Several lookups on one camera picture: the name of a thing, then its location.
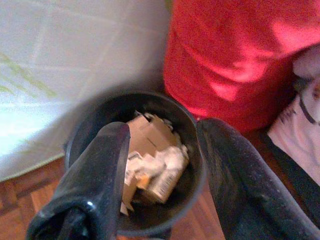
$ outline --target parquet floor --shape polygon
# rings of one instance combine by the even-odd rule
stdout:
[[[295,196],[295,191],[281,168],[258,137],[246,137]],[[47,164],[23,176],[0,183],[0,240],[22,240],[32,217],[51,199],[64,173],[63,159]],[[208,184],[187,215],[172,230],[171,240],[224,240]],[[127,240],[118,236],[118,240]]]

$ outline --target white tiled wall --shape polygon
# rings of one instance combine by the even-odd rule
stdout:
[[[60,154],[86,99],[158,88],[169,21],[164,0],[0,0],[0,180]]]

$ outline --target wooden floor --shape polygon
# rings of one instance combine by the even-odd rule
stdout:
[[[288,178],[259,139],[258,132],[246,135],[272,170],[301,203]],[[22,240],[32,217],[50,201],[64,173],[63,159],[23,176],[0,183],[0,240]],[[127,238],[118,236],[119,240]],[[187,215],[172,230],[171,240],[224,240],[208,184]]]

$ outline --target black trash can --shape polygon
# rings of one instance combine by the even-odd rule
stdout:
[[[151,236],[170,229],[197,200],[205,182],[206,169],[193,116],[175,100],[153,92],[131,92],[106,98],[92,109],[75,125],[66,144],[66,169],[79,158],[103,126],[112,122],[126,123],[134,118],[135,111],[156,114],[172,122],[188,149],[189,165],[166,204],[134,205],[134,213],[119,218],[117,233],[128,237]]]

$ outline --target red fabric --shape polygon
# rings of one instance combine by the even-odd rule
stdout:
[[[166,91],[200,118],[264,127],[294,95],[292,56],[320,42],[320,0],[175,0]]]

